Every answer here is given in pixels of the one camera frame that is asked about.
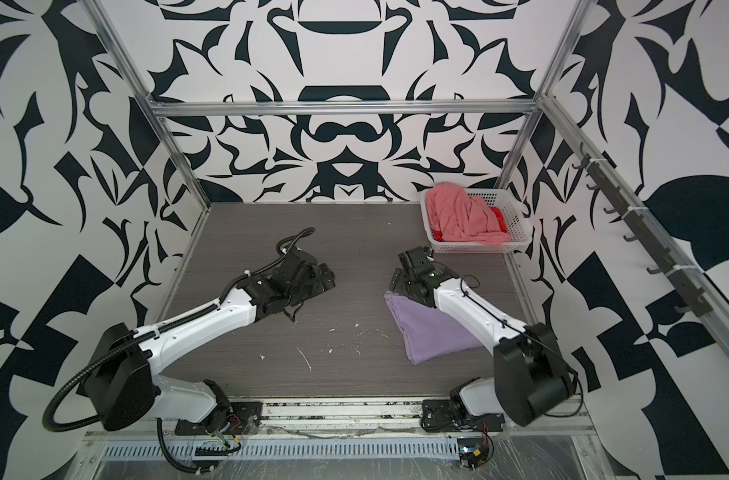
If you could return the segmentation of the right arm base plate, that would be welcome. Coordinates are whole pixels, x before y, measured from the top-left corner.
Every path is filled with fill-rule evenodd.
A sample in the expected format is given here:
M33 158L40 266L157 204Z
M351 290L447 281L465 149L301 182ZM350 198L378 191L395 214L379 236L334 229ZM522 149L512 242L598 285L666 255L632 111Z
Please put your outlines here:
M502 432L505 417L494 413L471 416L454 399L424 399L421 402L420 428L429 433Z

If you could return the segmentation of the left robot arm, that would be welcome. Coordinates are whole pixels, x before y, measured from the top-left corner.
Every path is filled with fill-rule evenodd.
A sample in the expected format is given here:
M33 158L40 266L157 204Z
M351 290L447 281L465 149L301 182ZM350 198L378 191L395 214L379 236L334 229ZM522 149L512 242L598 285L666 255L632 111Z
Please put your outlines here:
M294 318L304 302L334 289L334 272L314 256L290 250L278 266L242 275L222 296L172 319L104 332L94 358L114 352L84 380L84 392L106 431L140 420L180 420L214 433L224 429L232 404L212 380L187 382L164 369L188 353L236 329L282 313Z

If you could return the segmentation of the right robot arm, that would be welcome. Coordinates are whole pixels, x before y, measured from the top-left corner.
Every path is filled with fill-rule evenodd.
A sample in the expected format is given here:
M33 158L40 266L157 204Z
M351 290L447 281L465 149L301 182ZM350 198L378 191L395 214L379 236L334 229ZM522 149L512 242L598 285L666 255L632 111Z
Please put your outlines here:
M450 393L455 424L488 415L504 415L518 426L582 396L579 374L563 358L557 339L543 323L528 325L478 295L460 276L433 259L428 247L398 255L389 290L434 311L449 315L472 334L493 358L493 376L478 378Z

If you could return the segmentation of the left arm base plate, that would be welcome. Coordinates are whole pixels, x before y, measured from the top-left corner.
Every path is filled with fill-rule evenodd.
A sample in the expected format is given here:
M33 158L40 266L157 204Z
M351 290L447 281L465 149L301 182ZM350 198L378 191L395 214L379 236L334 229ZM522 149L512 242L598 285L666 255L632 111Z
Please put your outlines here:
M202 422L178 421L174 434L177 436L210 435L219 431L224 435L242 435L260 426L264 404L260 401L230 403L230 407L218 405Z

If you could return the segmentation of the purple t-shirt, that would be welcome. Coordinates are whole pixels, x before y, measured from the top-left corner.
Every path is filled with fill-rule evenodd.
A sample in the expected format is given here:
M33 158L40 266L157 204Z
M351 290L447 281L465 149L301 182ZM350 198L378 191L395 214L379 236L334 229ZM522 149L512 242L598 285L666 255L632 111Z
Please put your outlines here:
M402 334L405 354L413 365L468 349L481 342L448 314L391 291L384 302Z

